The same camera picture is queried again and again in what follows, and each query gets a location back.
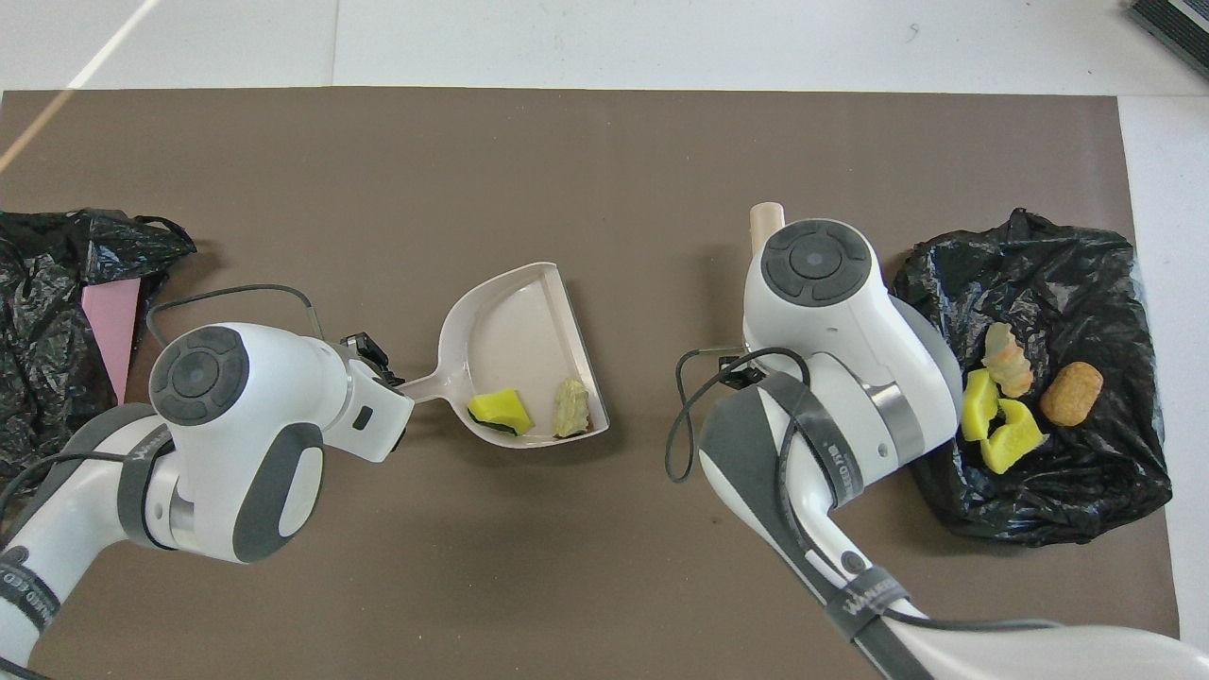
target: pink paper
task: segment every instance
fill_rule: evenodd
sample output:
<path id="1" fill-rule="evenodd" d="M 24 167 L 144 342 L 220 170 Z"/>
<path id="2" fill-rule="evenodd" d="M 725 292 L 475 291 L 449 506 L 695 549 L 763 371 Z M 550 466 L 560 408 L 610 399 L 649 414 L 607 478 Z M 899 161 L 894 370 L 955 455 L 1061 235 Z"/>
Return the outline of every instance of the pink paper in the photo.
<path id="1" fill-rule="evenodd" d="M 109 382 L 117 394 L 117 403 L 126 402 L 126 379 L 131 369 L 134 342 L 134 315 L 139 305 L 138 278 L 114 281 L 83 289 L 81 304 L 100 347 Z"/>

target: trash bag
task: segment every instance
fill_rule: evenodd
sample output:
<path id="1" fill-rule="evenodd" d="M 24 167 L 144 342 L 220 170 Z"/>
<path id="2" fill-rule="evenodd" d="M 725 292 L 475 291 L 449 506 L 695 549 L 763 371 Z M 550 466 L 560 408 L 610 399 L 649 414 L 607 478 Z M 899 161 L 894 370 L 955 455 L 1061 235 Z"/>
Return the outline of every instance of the trash bag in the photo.
<path id="1" fill-rule="evenodd" d="M 117 404 L 83 287 L 141 278 L 141 319 L 168 266 L 195 252 L 162 218 L 0 212 L 0 485 Z"/>
<path id="2" fill-rule="evenodd" d="M 918 244 L 893 293 L 939 328 L 962 375 L 982 368 L 994 322 L 1012 325 L 1034 384 L 1020 400 L 1048 439 L 1005 474 L 959 436 L 912 463 L 924 497 L 953 532 L 1025 546 L 1086 543 L 1145 517 L 1172 497 L 1155 351 L 1120 234 L 1057 226 L 1023 208 L 983 234 L 958 231 Z M 1064 365 L 1104 375 L 1086 421 L 1059 427 L 1040 399 Z"/>

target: white dustpan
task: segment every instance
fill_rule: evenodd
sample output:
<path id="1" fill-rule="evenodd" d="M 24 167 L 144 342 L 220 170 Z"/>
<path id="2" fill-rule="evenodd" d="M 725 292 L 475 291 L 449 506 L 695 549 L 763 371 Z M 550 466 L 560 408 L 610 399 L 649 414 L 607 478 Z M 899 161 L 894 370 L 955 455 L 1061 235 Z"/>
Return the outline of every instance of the white dustpan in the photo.
<path id="1" fill-rule="evenodd" d="M 533 263 L 480 283 L 445 317 L 432 375 L 397 387 L 417 403 L 440 397 L 472 432 L 499 446 L 563 444 L 608 430 L 608 414 L 592 375 L 571 300 L 553 263 Z M 567 378 L 588 388 L 590 427 L 567 439 L 554 436 L 554 397 Z M 519 437 L 480 425 L 467 404 L 475 394 L 514 388 L 533 427 Z"/>

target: gray circular button pad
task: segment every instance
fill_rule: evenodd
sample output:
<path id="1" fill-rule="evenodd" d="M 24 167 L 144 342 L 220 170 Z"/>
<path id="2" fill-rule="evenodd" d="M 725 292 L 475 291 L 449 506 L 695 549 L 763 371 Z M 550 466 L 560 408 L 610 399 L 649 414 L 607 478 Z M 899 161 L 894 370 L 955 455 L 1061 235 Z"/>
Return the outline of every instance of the gray circular button pad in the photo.
<path id="1" fill-rule="evenodd" d="M 202 425 L 222 415 L 248 385 L 248 352 L 221 325 L 186 333 L 151 369 L 151 404 L 168 422 Z"/>
<path id="2" fill-rule="evenodd" d="M 786 225 L 764 246 L 760 271 L 782 299 L 804 307 L 834 305 L 869 278 L 873 255 L 851 226 L 829 219 Z"/>

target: white tile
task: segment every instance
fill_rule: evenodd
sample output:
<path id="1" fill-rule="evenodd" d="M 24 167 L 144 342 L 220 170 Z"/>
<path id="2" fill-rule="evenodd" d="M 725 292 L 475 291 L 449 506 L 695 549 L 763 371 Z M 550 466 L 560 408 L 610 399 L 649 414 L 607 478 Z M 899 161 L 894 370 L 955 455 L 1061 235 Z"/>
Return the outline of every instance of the white tile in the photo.
<path id="1" fill-rule="evenodd" d="M 1117 0 L 342 0 L 336 85 L 1205 94 Z"/>
<path id="2" fill-rule="evenodd" d="M 1167 506 L 1181 636 L 1209 650 L 1209 98 L 1124 97 L 1121 132 L 1147 316 L 1158 356 Z"/>
<path id="3" fill-rule="evenodd" d="M 330 85 L 337 4 L 161 0 L 85 87 Z M 65 87 L 140 5 L 0 0 L 0 87 Z"/>

